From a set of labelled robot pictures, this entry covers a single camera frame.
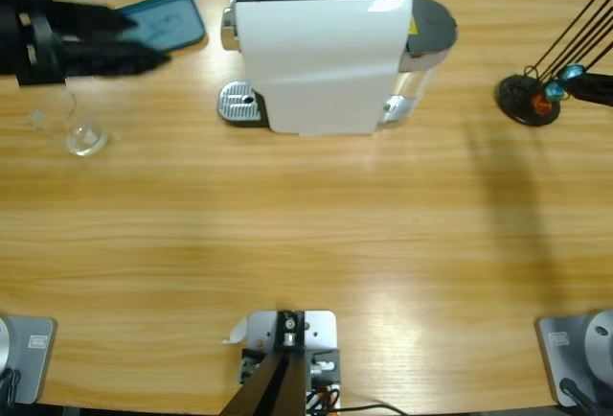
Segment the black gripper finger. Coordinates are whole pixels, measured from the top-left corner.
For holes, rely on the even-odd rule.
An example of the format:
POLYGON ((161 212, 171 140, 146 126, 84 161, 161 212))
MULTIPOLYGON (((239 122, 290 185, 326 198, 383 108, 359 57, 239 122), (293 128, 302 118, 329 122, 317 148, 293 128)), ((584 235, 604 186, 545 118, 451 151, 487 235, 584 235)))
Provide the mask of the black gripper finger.
POLYGON ((585 73, 569 80, 569 94, 581 101, 613 105, 613 76, 585 73))

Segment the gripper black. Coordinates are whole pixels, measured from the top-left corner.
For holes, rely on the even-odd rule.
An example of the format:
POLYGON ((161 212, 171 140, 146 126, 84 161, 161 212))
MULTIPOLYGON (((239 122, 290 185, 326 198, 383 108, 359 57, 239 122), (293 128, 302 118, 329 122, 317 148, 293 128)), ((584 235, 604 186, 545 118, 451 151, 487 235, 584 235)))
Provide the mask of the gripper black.
MULTIPOLYGON (((137 22, 106 5, 52 0, 1 0, 1 74, 18 84, 63 84, 58 41, 121 39, 137 22)), ((170 62, 143 44, 66 44, 66 77, 135 76, 170 62)))

